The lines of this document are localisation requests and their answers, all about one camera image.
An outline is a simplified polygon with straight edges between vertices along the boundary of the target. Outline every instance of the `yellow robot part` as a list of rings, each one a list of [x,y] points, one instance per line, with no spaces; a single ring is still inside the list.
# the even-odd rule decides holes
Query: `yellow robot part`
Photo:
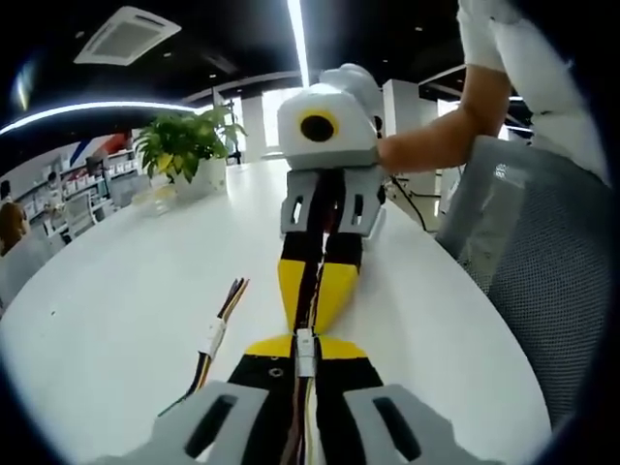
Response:
[[[368,358],[366,352],[353,342],[323,335],[319,336],[319,343],[321,344],[321,360]]]
[[[290,357],[293,337],[290,334],[271,337],[255,342],[245,351],[247,356],[259,357]]]
[[[299,301],[299,287],[306,263],[298,260],[281,259],[278,263],[278,280],[284,312],[287,316],[287,325],[290,331],[295,328],[295,316]]]
[[[342,313],[357,283],[354,264],[325,263],[319,287],[319,301],[314,330],[326,332],[336,317]]]

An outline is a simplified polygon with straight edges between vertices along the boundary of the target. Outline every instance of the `ceiling air conditioner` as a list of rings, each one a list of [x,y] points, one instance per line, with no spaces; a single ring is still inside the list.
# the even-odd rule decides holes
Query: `ceiling air conditioner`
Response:
[[[122,7],[90,38],[74,63],[128,66],[181,27],[134,7]]]

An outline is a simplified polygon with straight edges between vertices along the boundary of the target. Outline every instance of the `potted plant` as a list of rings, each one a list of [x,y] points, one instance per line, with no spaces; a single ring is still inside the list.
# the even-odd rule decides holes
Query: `potted plant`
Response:
[[[184,200],[224,190],[230,147],[236,146],[237,132],[245,134],[240,125],[227,123],[231,113],[216,106],[201,114],[158,115],[137,139],[142,167],[150,177],[165,174]]]

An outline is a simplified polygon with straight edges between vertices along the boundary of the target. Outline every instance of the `white pot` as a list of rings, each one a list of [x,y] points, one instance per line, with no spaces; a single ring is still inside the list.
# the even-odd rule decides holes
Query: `white pot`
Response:
[[[181,173],[174,177],[174,188],[182,201],[194,201],[226,191],[226,159],[200,160],[192,182],[187,182]]]

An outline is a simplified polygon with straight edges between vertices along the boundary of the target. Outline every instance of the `green leaves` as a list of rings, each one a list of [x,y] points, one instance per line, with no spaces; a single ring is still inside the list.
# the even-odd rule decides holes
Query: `green leaves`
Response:
[[[165,172],[168,177],[185,176],[188,182],[198,171],[200,160],[226,158],[237,133],[245,130],[233,121],[227,107],[217,106],[200,115],[167,112],[158,115],[139,134],[138,151],[142,167],[152,177]]]

